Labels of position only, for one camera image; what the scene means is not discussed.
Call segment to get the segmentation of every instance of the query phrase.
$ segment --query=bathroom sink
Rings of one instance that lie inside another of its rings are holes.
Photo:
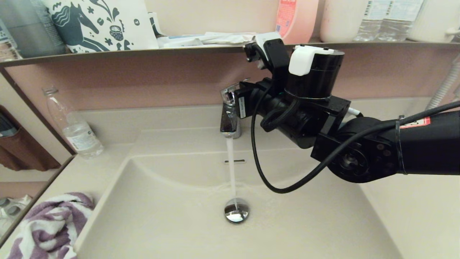
[[[317,165],[297,148],[259,156],[278,187]],[[224,216],[232,198],[226,152],[134,156],[85,226],[78,258],[400,258],[358,185],[325,170],[293,193],[275,194],[250,150],[235,159],[237,193],[251,210],[244,223]]]

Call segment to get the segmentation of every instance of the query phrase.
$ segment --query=shelf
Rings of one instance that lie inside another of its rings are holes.
[[[310,46],[328,47],[333,49],[349,49],[349,48],[369,48],[369,47],[417,47],[417,48],[437,48],[437,49],[454,49],[460,50],[460,43],[428,43],[428,42],[347,42],[347,43],[324,43],[319,39],[312,39],[308,43]],[[13,67],[21,65],[31,65],[49,62],[72,62],[86,59],[105,59],[105,58],[123,58],[123,57],[139,57],[139,56],[158,56],[158,55],[188,55],[188,54],[214,54],[214,53],[243,53],[242,46],[232,47],[184,47],[175,49],[146,49],[146,50],[127,50],[127,51],[110,51],[96,53],[78,53],[64,54],[56,56],[45,56],[30,59],[20,59],[14,61],[0,62],[0,69],[4,67]]]

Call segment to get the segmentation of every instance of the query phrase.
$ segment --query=chrome faucet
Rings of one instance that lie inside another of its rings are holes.
[[[236,113],[235,90],[239,83],[231,85],[220,91],[224,104],[222,105],[222,118],[220,120],[220,133],[226,138],[239,138],[241,136],[240,118]]]

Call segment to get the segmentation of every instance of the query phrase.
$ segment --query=sink drain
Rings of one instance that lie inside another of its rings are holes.
[[[225,205],[224,214],[232,224],[241,224],[249,216],[249,205],[241,198],[231,199]]]

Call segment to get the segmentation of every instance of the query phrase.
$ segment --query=towel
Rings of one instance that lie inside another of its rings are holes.
[[[67,193],[32,208],[7,259],[76,259],[73,245],[94,209],[92,198]]]

